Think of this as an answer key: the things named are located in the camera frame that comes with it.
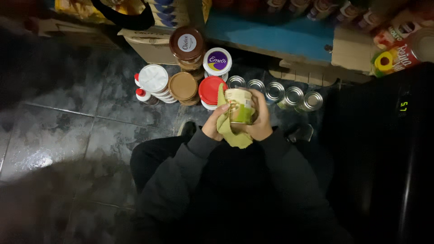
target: yellow cloth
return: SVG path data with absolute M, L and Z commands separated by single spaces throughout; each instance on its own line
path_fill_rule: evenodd
M 218 88 L 218 100 L 217 107 L 227 103 L 224 98 L 223 84 L 220 84 Z M 217 119 L 217 131 L 223 135 L 223 138 L 229 143 L 231 147 L 239 147 L 241 149 L 246 148 L 252 144 L 252 137 L 247 133 L 234 134 L 230 129 L 229 113 L 226 112 Z

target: sleeve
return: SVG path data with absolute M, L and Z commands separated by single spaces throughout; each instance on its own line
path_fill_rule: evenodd
M 219 144 L 198 129 L 157 168 L 137 199 L 138 231 L 170 223 L 185 213 L 207 157 Z
M 338 224 L 310 164 L 283 133 L 277 129 L 259 143 L 284 214 L 295 221 L 300 236 L 309 243 L 353 243 Z

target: black bag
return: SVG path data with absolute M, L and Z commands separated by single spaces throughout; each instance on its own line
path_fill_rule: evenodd
M 155 24 L 154 16 L 152 15 L 151 7 L 148 3 L 144 3 L 146 8 L 141 14 L 127 15 L 104 5 L 100 0 L 91 1 L 93 6 L 98 9 L 104 17 L 122 28 L 129 30 L 147 30 Z

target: red lid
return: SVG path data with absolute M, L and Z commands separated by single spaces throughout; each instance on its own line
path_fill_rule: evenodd
M 136 94 L 139 95 L 139 96 L 145 96 L 146 92 L 145 92 L 145 90 L 143 90 L 141 88 L 137 88 Z
M 218 87 L 223 83 L 223 91 L 227 89 L 224 80 L 217 76 L 208 76 L 199 85 L 199 97 L 206 104 L 217 105 Z

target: black shoe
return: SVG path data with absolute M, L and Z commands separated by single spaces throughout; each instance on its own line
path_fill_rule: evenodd
M 193 121 L 184 121 L 179 128 L 178 136 L 186 136 L 191 138 L 196 132 L 196 123 Z
M 288 141 L 296 143 L 298 140 L 310 141 L 313 135 L 313 127 L 310 124 L 296 124 L 285 133 Z

